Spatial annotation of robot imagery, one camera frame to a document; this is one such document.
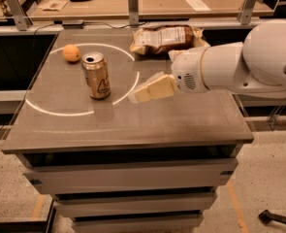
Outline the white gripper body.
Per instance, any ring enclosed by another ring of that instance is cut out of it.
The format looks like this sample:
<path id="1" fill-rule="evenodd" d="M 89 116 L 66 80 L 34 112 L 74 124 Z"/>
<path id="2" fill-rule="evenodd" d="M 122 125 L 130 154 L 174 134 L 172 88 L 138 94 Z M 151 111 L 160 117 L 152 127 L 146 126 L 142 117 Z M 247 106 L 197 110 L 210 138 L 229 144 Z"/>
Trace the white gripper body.
<path id="1" fill-rule="evenodd" d="M 193 48 L 180 52 L 171 65 L 180 90 L 187 93 L 208 91 L 202 76 L 202 60 L 207 47 Z"/>

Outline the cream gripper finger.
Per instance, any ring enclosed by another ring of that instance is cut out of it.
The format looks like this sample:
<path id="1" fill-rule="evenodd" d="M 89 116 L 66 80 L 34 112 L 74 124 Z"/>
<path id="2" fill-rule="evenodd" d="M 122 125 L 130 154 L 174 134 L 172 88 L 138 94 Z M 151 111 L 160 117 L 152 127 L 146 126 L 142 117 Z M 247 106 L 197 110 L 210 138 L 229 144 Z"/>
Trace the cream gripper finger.
<path id="1" fill-rule="evenodd" d="M 195 56 L 195 50 L 170 50 L 169 58 L 172 62 L 176 62 L 179 59 L 189 61 L 191 58 Z"/>
<path id="2" fill-rule="evenodd" d="M 128 94 L 128 98 L 132 103 L 144 103 L 171 97 L 177 90 L 178 85 L 175 77 L 164 72 L 159 72 L 151 76 L 144 83 L 137 85 Z"/>

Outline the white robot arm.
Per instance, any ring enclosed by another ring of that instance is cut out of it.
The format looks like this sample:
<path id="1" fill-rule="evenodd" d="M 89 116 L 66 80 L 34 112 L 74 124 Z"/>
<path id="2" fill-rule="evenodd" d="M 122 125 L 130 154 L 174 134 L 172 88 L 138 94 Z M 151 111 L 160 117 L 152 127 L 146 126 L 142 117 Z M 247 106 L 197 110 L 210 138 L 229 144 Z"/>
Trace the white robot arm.
<path id="1" fill-rule="evenodd" d="M 128 95 L 143 103 L 179 90 L 204 93 L 225 89 L 262 98 L 286 98 L 286 20 L 254 27 L 242 42 L 169 52 L 172 72 L 159 72 Z"/>

